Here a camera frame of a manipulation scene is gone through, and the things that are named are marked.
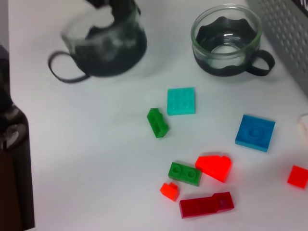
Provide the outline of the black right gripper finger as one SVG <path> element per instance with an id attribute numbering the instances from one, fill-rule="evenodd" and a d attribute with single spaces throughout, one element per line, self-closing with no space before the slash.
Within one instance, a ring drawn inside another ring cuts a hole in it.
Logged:
<path id="1" fill-rule="evenodd" d="M 22 135 L 8 154 L 13 162 L 21 226 L 26 231 L 35 227 L 28 120 L 15 104 L 10 112 L 16 113 L 10 124 L 20 126 L 19 133 Z"/>

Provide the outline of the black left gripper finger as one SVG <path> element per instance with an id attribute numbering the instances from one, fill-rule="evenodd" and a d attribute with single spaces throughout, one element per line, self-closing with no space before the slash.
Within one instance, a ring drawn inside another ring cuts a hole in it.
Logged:
<path id="1" fill-rule="evenodd" d="M 87 0 L 87 2 L 92 5 L 95 9 L 105 7 L 109 5 L 109 0 Z"/>
<path id="2" fill-rule="evenodd" d="M 114 23 L 125 21 L 133 12 L 141 14 L 140 8 L 134 0 L 110 0 Z"/>

